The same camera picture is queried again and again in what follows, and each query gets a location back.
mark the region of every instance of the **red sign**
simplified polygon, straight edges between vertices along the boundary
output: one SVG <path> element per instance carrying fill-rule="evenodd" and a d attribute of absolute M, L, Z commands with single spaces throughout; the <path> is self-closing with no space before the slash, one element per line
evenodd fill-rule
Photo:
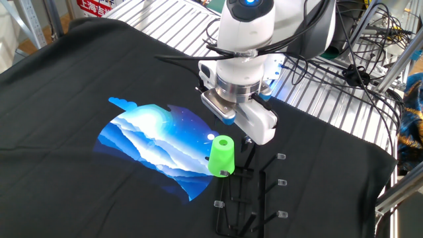
<path fill-rule="evenodd" d="M 97 17 L 102 17 L 108 11 L 112 10 L 112 7 L 106 6 L 100 2 L 101 0 L 77 0 L 78 6 L 83 11 L 86 11 Z"/>

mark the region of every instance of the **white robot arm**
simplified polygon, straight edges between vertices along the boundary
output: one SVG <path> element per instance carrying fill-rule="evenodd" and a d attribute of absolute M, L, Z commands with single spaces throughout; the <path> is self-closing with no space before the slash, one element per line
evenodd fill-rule
<path fill-rule="evenodd" d="M 306 0 L 306 3 L 292 0 L 227 0 L 221 15 L 217 48 L 244 57 L 199 62 L 200 77 L 208 88 L 202 93 L 203 103 L 223 123 L 236 123 L 258 145 L 269 142 L 274 137 L 278 117 L 263 103 L 270 98 L 272 91 L 262 80 L 267 55 L 258 55 L 260 52 L 256 49 L 280 42 L 301 31 L 303 21 L 306 24 L 310 22 L 304 19 L 304 10 L 309 9 L 305 14 L 308 16 L 311 11 L 318 11 L 325 1 L 333 2 L 331 9 L 324 9 L 325 12 L 329 11 L 330 27 L 317 31 L 324 35 L 324 38 L 319 37 L 323 39 L 322 42 L 301 39 L 303 45 L 304 42 L 315 45 L 305 46 L 312 49 L 308 50 L 307 58 L 321 54 L 332 40 L 335 0 Z M 293 52 L 289 47 L 279 50 Z M 295 53 L 304 54 L 301 46 L 295 49 Z"/>

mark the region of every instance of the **black fabric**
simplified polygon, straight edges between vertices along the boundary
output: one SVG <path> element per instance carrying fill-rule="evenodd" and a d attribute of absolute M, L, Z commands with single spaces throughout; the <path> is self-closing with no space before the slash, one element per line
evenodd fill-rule
<path fill-rule="evenodd" d="M 194 90 L 195 76 L 155 54 L 180 52 L 125 23 L 83 19 L 0 75 L 0 237 L 217 237 L 216 178 L 182 204 L 147 182 L 175 181 L 93 152 L 100 131 L 122 113 L 109 97 L 185 107 L 241 141 L 236 126 L 215 126 Z M 270 102 L 280 123 L 261 157 L 287 155 L 268 179 L 288 185 L 271 191 L 266 212 L 289 217 L 271 221 L 266 237 L 373 237 L 375 201 L 395 160 L 284 102 Z M 245 154 L 235 146 L 241 164 Z"/>

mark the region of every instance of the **black mount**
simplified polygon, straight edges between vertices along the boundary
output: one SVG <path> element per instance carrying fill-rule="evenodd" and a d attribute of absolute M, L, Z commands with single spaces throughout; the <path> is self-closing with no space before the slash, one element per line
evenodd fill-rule
<path fill-rule="evenodd" d="M 288 213 L 276 211 L 266 217 L 266 194 L 276 186 L 286 186 L 287 182 L 278 179 L 267 185 L 265 169 L 277 159 L 285 159 L 284 154 L 273 156 L 262 168 L 259 166 L 260 146 L 245 138 L 241 150 L 246 150 L 245 144 L 252 143 L 244 166 L 236 166 L 232 174 L 221 171 L 220 197 L 214 202 L 219 208 L 216 219 L 218 235 L 240 238 L 264 238 L 266 224 L 274 218 L 287 218 Z"/>

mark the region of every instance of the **blue wave print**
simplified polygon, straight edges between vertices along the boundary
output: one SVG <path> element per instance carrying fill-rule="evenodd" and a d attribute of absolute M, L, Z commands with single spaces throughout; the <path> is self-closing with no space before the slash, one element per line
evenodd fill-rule
<path fill-rule="evenodd" d="M 139 161 L 175 180 L 191 201 L 199 196 L 212 180 L 205 156 L 210 154 L 212 140 L 218 136 L 191 111 L 169 106 L 168 112 L 156 105 L 134 108 L 134 102 L 113 99 L 121 108 L 131 110 L 109 122 L 98 136 L 94 151 Z M 178 188 L 163 190 L 178 194 Z"/>

